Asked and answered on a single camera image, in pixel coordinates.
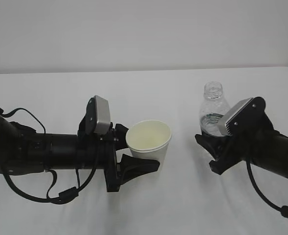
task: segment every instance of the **plastic bottle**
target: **plastic bottle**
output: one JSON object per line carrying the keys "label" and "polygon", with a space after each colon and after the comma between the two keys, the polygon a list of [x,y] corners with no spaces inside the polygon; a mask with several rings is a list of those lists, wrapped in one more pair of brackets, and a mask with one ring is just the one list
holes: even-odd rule
{"label": "plastic bottle", "polygon": [[201,130],[211,136],[223,136],[217,123],[229,110],[230,106],[223,95],[220,82],[208,82],[204,86],[204,101],[200,107],[199,118]]}

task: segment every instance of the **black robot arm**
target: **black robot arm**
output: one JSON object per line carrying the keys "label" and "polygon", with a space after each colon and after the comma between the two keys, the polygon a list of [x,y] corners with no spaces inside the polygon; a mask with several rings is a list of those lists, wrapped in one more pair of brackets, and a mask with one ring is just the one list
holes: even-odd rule
{"label": "black robot arm", "polygon": [[261,97],[240,101],[218,123],[224,137],[202,132],[196,141],[214,158],[209,165],[216,174],[240,161],[246,161],[249,178],[259,196],[272,208],[288,218],[288,207],[270,202],[259,190],[250,164],[288,178],[288,137],[274,130],[265,114],[266,103]]}
{"label": "black robot arm", "polygon": [[[117,192],[127,181],[155,172],[159,168],[158,161],[133,158],[125,154],[121,162],[117,162],[116,150],[127,148],[125,137],[128,128],[121,124],[116,124],[113,128],[108,102],[99,96],[88,102],[77,135],[48,134],[45,129],[43,134],[36,133],[33,128],[4,119],[17,110],[20,109],[4,115],[0,108],[0,174],[4,175],[16,193],[27,199],[55,204],[67,203],[78,196],[78,192],[89,183],[96,169],[103,169],[107,191]],[[51,200],[48,195],[46,199],[39,200],[24,194],[16,189],[10,178],[10,175],[49,171],[53,173],[55,181],[55,169],[92,171],[85,183],[60,193],[55,200]]]}

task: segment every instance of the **cable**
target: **cable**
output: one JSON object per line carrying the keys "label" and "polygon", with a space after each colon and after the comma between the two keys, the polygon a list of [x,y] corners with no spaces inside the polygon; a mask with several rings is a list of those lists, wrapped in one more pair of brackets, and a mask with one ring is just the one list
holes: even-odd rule
{"label": "cable", "polygon": [[77,179],[77,187],[80,187],[80,175],[79,175],[79,169],[75,169],[76,179]]}
{"label": "cable", "polygon": [[269,199],[266,198],[266,196],[264,196],[264,194],[260,191],[260,189],[257,186],[257,183],[255,181],[255,178],[252,175],[252,170],[251,170],[251,166],[250,166],[250,155],[247,154],[247,158],[246,158],[246,165],[247,165],[247,171],[248,171],[248,175],[250,178],[250,181],[252,183],[253,188],[256,190],[257,194],[262,198],[262,200],[264,200],[265,203],[267,203],[270,207],[272,207],[273,209],[277,210],[277,211],[281,211],[281,208],[277,205],[275,205],[274,203],[272,203]]}
{"label": "cable", "polygon": [[47,190],[47,193],[46,193],[46,198],[47,199],[51,199],[48,194],[49,194],[49,191],[51,190],[51,188],[54,187],[56,182],[57,182],[57,172],[54,171],[54,170],[50,170],[50,169],[47,170],[47,171],[50,172],[52,174],[52,177],[53,177],[52,183],[51,183],[51,185],[50,185],[50,187],[49,187],[49,189]]}
{"label": "cable", "polygon": [[[7,114],[3,114],[1,115],[2,117],[4,118],[9,118],[11,116],[13,116],[18,110],[24,110],[26,111],[27,113],[29,113],[43,128],[44,130],[44,134],[46,134],[46,129],[44,127],[44,125],[30,112],[28,111],[27,109],[25,108],[17,108],[17,109],[14,109],[13,111],[7,113]],[[54,197],[54,198],[50,198],[49,197],[49,191],[51,190],[51,188],[56,184],[57,182],[57,173],[54,171],[54,170],[47,170],[48,172],[52,173],[53,175],[53,181],[46,193],[46,198],[40,198],[40,197],[34,197],[32,195],[29,195],[25,192],[23,192],[22,190],[20,190],[12,181],[9,173],[8,173],[8,170],[7,168],[2,164],[0,163],[0,168],[1,168],[1,171],[2,171],[2,174],[5,178],[5,181],[7,182],[7,184],[9,185],[9,187],[16,193],[18,194],[19,196],[25,198],[25,199],[28,199],[30,201],[33,201],[33,202],[40,202],[40,203],[53,203],[53,204],[57,204],[57,205],[62,205],[62,204],[66,204],[68,202],[71,202],[72,200],[74,200],[80,191],[82,191],[88,184],[89,182],[91,181],[91,179],[93,178],[94,174],[95,174],[95,171],[96,171],[96,168],[97,168],[97,165],[98,165],[98,160],[99,160],[99,141],[97,141],[97,151],[96,151],[96,158],[95,158],[95,161],[94,161],[94,164],[93,164],[93,169],[92,171],[90,172],[88,178],[85,180],[85,182],[80,186],[80,178],[79,178],[79,172],[78,172],[78,169],[76,169],[76,175],[77,175],[77,182],[78,182],[78,188],[76,187],[73,187],[73,188],[69,188],[68,190],[65,190],[61,193],[59,193],[59,197]]]}
{"label": "cable", "polygon": [[28,114],[30,114],[43,128],[44,130],[44,134],[46,134],[46,128],[44,127],[44,125],[30,112],[28,111],[27,109],[25,108],[17,108],[17,109],[14,109],[12,110],[11,112],[7,113],[7,114],[0,114],[3,118],[9,118],[9,117],[12,117],[17,111],[19,110],[24,110],[26,111]]}

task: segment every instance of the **white paper cup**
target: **white paper cup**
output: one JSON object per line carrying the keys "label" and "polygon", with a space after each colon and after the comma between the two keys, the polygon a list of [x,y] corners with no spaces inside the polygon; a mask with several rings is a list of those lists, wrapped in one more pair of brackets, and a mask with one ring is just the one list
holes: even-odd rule
{"label": "white paper cup", "polygon": [[166,123],[159,120],[146,120],[128,130],[126,143],[133,157],[159,161],[160,171],[171,136],[171,129]]}

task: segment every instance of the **white table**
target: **white table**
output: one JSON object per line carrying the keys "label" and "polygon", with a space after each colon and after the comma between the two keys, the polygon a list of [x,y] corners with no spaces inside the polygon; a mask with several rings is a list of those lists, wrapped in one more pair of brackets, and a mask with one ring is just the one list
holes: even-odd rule
{"label": "white table", "polygon": [[[107,99],[111,120],[131,127],[159,119],[171,127],[158,180],[134,179],[119,193],[106,193],[103,171],[72,203],[58,206],[27,201],[11,191],[0,175],[0,235],[251,235],[288,234],[288,219],[256,194],[240,163],[222,176],[211,172],[211,157],[195,141],[203,86],[223,84],[230,105],[251,96],[266,100],[266,113],[288,136],[288,68],[167,70],[131,72],[0,74],[0,106],[5,112],[25,107],[48,133],[75,134],[87,101]],[[11,120],[40,126],[26,113]],[[288,205],[288,180],[253,167],[263,193]],[[51,195],[76,185],[74,170],[59,171]],[[81,171],[81,181],[89,171]],[[44,197],[49,173],[13,177],[28,193]]]}

